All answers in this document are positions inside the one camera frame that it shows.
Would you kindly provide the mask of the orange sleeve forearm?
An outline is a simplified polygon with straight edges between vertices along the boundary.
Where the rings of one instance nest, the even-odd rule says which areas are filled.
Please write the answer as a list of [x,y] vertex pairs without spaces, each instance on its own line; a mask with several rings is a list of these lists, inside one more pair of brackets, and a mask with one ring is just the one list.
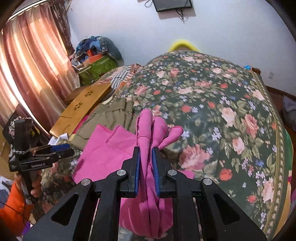
[[20,236],[33,208],[34,204],[27,205],[24,195],[14,181],[8,199],[4,207],[1,208],[1,222],[4,224],[4,228],[14,236]]

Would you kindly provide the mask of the left hand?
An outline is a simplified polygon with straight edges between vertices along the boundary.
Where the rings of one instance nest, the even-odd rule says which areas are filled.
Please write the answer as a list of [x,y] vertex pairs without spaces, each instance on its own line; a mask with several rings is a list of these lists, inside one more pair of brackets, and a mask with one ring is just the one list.
[[[15,184],[16,184],[16,187],[17,189],[22,192],[23,189],[22,189],[22,185],[21,185],[21,181],[22,181],[22,175],[19,174],[19,173],[15,173],[14,175],[14,178],[15,178]],[[37,178],[34,182],[32,182],[32,187],[33,187],[33,190],[31,191],[31,194],[35,197],[35,198],[39,198],[41,196],[41,193],[42,193],[42,188],[41,188],[41,180],[42,180],[42,177],[41,177],[41,170],[38,171],[38,174],[37,174]]]

